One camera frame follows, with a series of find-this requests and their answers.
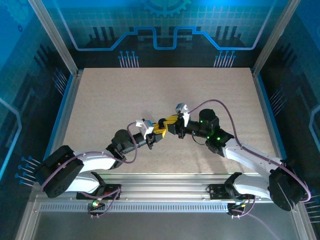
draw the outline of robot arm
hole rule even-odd
[[[125,129],[117,131],[111,144],[101,152],[89,152],[83,155],[72,151],[68,146],[60,147],[34,170],[36,180],[43,185],[54,175],[43,188],[49,198],[55,198],[63,192],[103,195],[105,183],[95,173],[96,170],[118,168],[127,161],[125,154],[135,149],[135,143],[137,148],[147,145],[152,149],[155,143],[170,132],[178,135],[179,139],[183,139],[186,135],[205,138],[205,145],[214,154],[237,161],[259,173],[257,176],[247,176],[236,172],[227,179],[223,193],[226,192],[230,198],[234,199],[241,195],[269,198],[286,211],[292,210],[302,199],[305,194],[303,188],[279,167],[262,160],[261,156],[278,164],[283,164],[282,160],[270,157],[245,144],[239,145],[232,134],[220,128],[219,118],[212,109],[201,110],[199,121],[190,120],[188,107],[184,103],[178,104],[175,110],[176,115],[162,118],[158,123],[144,119],[137,120],[136,126],[140,132],[135,135],[130,136]],[[60,165],[71,158],[74,160],[53,174]]]

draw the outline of gear graphic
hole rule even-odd
[[[20,24],[27,20],[29,16],[28,0],[3,0],[2,4],[17,23]]]
[[[181,10],[187,9],[187,4],[191,4],[190,0],[141,0],[144,10],[149,10],[150,14],[157,17],[167,16],[173,17],[174,14],[180,14]]]

